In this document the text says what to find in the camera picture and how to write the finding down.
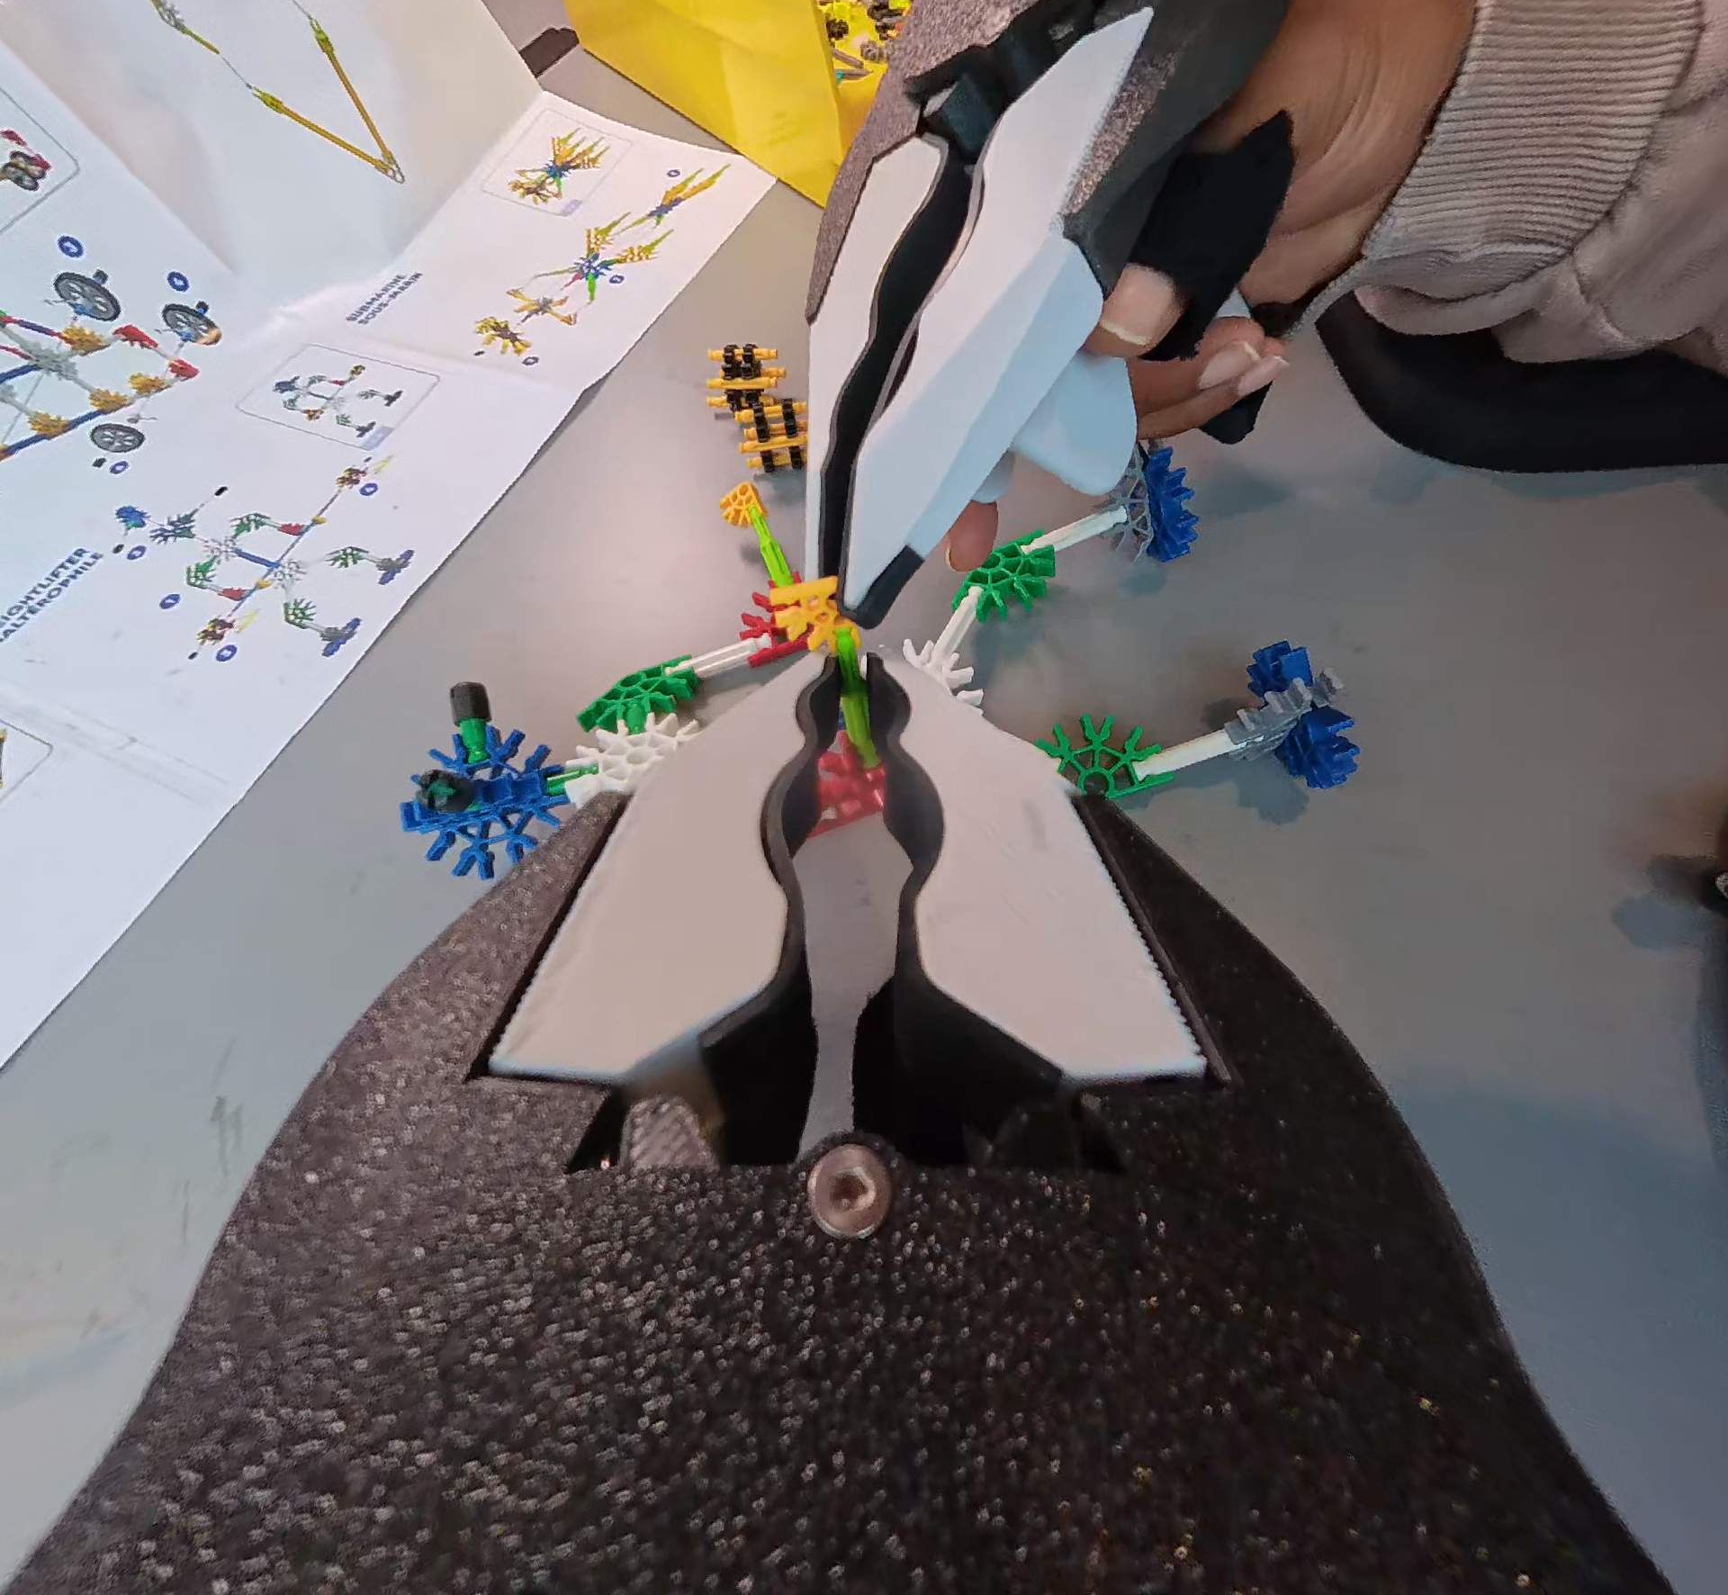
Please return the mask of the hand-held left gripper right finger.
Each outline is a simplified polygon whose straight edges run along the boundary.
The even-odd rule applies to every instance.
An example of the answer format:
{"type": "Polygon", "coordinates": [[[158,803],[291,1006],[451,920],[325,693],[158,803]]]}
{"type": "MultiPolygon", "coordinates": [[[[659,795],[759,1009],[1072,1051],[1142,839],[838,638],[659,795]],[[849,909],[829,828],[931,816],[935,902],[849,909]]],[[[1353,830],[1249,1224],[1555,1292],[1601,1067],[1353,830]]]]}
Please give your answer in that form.
{"type": "Polygon", "coordinates": [[[1044,751],[931,675],[871,673],[870,712],[910,872],[866,1002],[866,1131],[926,1164],[1116,1164],[1095,1095],[1207,1071],[1125,858],[1044,751]]]}

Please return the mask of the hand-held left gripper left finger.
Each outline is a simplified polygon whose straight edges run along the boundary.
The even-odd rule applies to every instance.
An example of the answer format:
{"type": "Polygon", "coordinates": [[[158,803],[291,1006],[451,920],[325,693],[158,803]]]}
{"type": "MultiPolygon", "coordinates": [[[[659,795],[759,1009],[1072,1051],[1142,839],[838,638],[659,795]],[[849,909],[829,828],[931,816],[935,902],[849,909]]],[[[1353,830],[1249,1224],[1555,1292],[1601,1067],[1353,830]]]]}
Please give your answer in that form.
{"type": "Polygon", "coordinates": [[[620,1116],[678,1095],[718,1159],[799,1152],[815,1071],[792,854],[833,738],[833,661],[805,658],[641,781],[576,883],[490,1055],[599,1085],[620,1116]]]}

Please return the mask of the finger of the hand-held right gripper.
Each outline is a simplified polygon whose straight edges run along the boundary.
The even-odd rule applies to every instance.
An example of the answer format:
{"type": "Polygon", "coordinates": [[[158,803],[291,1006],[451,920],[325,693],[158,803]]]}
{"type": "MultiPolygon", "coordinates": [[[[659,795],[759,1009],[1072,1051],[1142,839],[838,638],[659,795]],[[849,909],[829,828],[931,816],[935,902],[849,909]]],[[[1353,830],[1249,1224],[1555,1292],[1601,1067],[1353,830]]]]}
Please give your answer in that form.
{"type": "Polygon", "coordinates": [[[1084,35],[982,148],[961,244],[852,461],[847,615],[863,626],[882,621],[1003,459],[1031,461],[1093,497],[1128,468],[1126,362],[1081,352],[1103,286],[1067,237],[1061,207],[1151,21],[1140,9],[1084,35]]]}
{"type": "Polygon", "coordinates": [[[810,329],[805,564],[842,598],[896,598],[961,461],[949,390],[914,371],[917,316],[961,239],[961,162],[910,137],[870,169],[810,329]]]}

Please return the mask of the colourful rod connector toy model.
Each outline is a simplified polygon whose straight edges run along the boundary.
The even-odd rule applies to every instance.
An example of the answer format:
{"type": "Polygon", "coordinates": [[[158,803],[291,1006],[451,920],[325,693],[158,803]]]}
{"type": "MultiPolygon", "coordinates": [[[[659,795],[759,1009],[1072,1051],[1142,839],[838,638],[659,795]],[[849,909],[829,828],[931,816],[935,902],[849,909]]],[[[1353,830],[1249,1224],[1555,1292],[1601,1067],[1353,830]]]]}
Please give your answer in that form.
{"type": "MultiPolygon", "coordinates": [[[[940,682],[965,707],[979,708],[972,668],[961,643],[975,626],[1033,608],[1045,594],[1063,550],[1112,536],[1137,559],[1172,561],[1191,547],[1197,531],[1184,473],[1163,446],[1137,446],[1132,464],[1109,497],[1067,526],[1035,529],[1000,547],[963,577],[942,629],[905,640],[901,656],[940,682]]],[[[842,619],[834,580],[805,584],[789,568],[766,522],[766,505],[748,483],[722,501],[731,526],[748,527],[762,554],[768,591],[755,594],[741,636],[703,656],[680,656],[634,670],[580,714],[587,742],[557,761],[543,744],[529,747],[518,731],[502,731],[478,682],[451,689],[453,735],[448,747],[428,752],[428,768],[413,777],[413,793],[399,807],[399,826],[427,840],[427,860],[446,858],[457,876],[492,879],[499,861],[516,863],[530,853],[559,812],[604,793],[627,793],[696,733],[680,717],[699,687],[740,668],[762,668],[803,656],[836,658],[842,673],[840,728],[817,761],[815,832],[843,828],[880,814],[885,781],[866,707],[866,656],[857,626],[842,619]]],[[[1081,716],[1077,730],[1054,726],[1035,745],[1056,763],[1075,791],[1110,802],[1163,786],[1184,768],[1230,758],[1270,756],[1311,789],[1346,782],[1358,767],[1350,737],[1353,719],[1341,708],[1343,686],[1304,647],[1286,640],[1251,654],[1249,707],[1200,738],[1161,745],[1133,728],[1114,735],[1112,717],[1081,716]]]]}

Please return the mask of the person's right forearm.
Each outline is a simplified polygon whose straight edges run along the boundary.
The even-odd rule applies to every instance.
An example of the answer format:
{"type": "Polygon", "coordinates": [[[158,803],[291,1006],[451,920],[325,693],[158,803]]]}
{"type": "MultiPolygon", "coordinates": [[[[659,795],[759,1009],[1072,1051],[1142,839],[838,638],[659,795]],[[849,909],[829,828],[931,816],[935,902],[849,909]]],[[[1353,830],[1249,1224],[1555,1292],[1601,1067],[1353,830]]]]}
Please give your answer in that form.
{"type": "Polygon", "coordinates": [[[1726,0],[1476,0],[1353,269],[1401,332],[1726,367],[1726,0]]]}

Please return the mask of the person's right hand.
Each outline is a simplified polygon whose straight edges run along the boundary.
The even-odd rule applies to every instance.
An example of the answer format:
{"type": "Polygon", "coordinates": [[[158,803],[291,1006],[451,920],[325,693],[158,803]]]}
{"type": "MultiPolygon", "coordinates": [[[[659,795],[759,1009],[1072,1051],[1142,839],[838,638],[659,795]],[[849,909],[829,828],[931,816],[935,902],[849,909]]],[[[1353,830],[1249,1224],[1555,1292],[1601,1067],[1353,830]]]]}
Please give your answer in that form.
{"type": "MultiPolygon", "coordinates": [[[[1290,304],[1358,257],[1444,104],[1474,28],[1476,0],[1290,0],[1244,88],[1190,149],[1235,148],[1288,114],[1293,172],[1262,253],[1241,279],[1249,304],[1290,304]]],[[[1179,315],[1177,290],[1126,267],[1086,341],[1128,362],[1140,439],[1170,439],[1262,390],[1285,346],[1244,316],[1216,320],[1195,357],[1142,360],[1179,315]]]]}

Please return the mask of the pile of small building parts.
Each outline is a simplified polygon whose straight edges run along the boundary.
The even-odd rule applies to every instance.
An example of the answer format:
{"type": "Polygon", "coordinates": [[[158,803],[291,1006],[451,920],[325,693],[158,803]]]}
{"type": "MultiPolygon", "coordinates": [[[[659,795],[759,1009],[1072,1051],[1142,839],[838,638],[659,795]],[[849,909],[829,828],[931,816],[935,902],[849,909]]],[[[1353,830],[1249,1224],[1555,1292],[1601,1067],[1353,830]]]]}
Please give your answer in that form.
{"type": "Polygon", "coordinates": [[[836,84],[875,79],[887,65],[887,49],[915,0],[813,0],[827,37],[836,84]]]}

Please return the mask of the white building instruction sheet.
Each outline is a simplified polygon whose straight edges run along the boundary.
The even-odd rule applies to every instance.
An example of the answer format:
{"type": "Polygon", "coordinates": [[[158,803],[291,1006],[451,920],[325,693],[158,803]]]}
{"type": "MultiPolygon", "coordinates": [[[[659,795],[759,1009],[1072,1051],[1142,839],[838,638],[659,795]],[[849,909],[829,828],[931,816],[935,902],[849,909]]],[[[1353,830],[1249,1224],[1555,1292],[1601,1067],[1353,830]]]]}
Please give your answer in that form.
{"type": "Polygon", "coordinates": [[[3,1055],[771,186],[479,0],[3,0],[3,1055]]]}

